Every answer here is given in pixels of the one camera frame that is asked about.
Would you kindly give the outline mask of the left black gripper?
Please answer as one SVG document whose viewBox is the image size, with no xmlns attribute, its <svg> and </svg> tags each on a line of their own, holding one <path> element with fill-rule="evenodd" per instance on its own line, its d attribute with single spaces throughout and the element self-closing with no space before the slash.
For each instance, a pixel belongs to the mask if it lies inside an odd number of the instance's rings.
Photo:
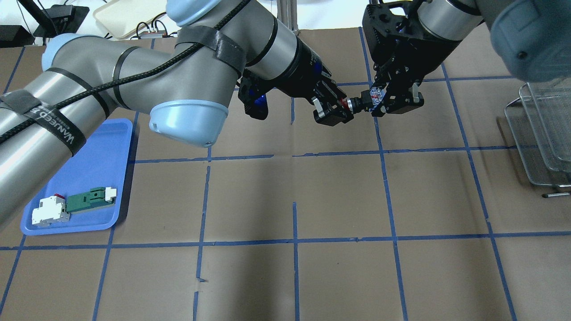
<svg viewBox="0 0 571 321">
<path fill-rule="evenodd" d="M 321 58 L 300 39 L 291 65 L 276 79 L 265 80 L 256 73 L 244 71 L 237 97 L 244 104 L 245 114 L 265 120 L 269 115 L 266 93 L 271 89 L 292 98 L 306 99 L 315 107 L 313 116 L 318 124 L 332 127 L 354 119 L 345 92 L 339 89 Z"/>
</svg>

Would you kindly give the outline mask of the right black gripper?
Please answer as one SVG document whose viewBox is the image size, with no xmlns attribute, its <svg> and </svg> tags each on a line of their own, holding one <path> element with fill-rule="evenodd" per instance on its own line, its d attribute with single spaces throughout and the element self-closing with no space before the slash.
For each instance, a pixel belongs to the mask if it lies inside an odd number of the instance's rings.
<svg viewBox="0 0 571 321">
<path fill-rule="evenodd" d="M 446 39 L 433 35 L 420 20 L 420 10 L 431 4 L 431 0 L 367 4 L 362 22 L 376 72 L 370 87 L 371 116 L 404 114 L 424 106 L 419 87 L 447 57 Z"/>
</svg>

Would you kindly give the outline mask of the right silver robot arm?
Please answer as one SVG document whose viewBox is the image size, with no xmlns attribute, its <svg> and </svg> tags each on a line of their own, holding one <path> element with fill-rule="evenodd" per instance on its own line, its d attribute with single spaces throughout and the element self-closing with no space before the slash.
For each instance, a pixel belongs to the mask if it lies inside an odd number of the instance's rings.
<svg viewBox="0 0 571 321">
<path fill-rule="evenodd" d="M 525 82 L 570 76 L 568 0 L 372 0 L 363 30 L 375 79 L 364 91 L 374 117 L 424 105 L 419 87 L 471 32 L 487 26 L 510 75 Z"/>
</svg>

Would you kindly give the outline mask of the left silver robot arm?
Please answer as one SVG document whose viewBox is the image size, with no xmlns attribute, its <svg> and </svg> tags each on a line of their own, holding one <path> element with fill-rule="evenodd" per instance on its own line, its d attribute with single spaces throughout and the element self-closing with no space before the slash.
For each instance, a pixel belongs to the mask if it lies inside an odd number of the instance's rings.
<svg viewBox="0 0 571 321">
<path fill-rule="evenodd" d="M 47 45 L 41 75 L 1 96 L 2 224 L 119 107 L 200 148 L 217 141 L 236 86 L 251 118 L 266 118 L 261 98 L 278 89 L 308 100 L 319 124 L 353 119 L 320 57 L 256 0 L 169 0 L 166 12 L 180 27 L 172 54 L 62 34 Z"/>
</svg>

